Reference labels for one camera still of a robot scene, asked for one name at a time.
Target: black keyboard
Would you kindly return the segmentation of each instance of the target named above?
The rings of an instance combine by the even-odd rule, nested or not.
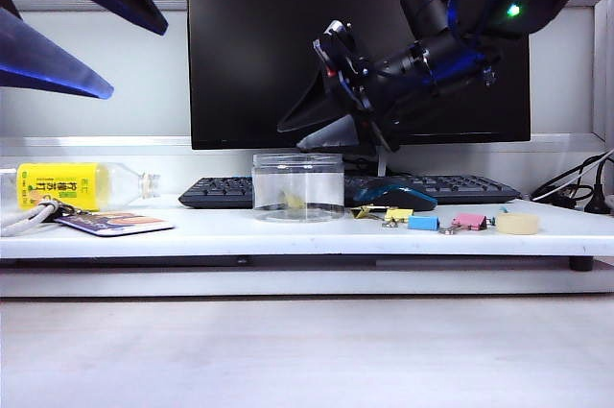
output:
[[[503,204],[520,197],[520,192],[508,185],[480,176],[400,175],[393,178],[423,190],[437,199],[438,204]],[[351,196],[357,189],[379,179],[346,175],[346,205],[352,206]],[[250,177],[201,178],[179,197],[179,201],[194,208],[252,208],[252,198]]]

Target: blue computer mouse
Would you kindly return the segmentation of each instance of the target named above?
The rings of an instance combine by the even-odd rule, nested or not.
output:
[[[353,197],[356,205],[398,206],[414,211],[430,211],[437,206],[437,200],[428,195],[420,186],[405,182],[375,181],[358,190]]]

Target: monitor screen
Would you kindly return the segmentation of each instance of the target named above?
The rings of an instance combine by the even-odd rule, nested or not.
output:
[[[306,134],[277,132],[319,69],[313,41],[350,22],[373,60],[412,44],[400,0],[188,0],[193,149],[294,147]],[[416,107],[401,144],[528,140],[529,42],[502,46],[497,82]]]

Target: card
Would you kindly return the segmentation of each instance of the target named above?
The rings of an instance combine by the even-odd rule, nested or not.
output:
[[[127,212],[74,214],[59,217],[56,222],[100,237],[116,237],[174,227],[172,223],[162,219]]]

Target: clear plastic container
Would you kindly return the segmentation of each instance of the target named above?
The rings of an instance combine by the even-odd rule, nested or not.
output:
[[[343,216],[338,154],[256,154],[253,208],[266,221],[312,223]]]
[[[12,181],[21,209],[49,196],[81,209],[106,211],[159,195],[159,175],[139,174],[122,163],[22,163],[12,180],[5,178]]]

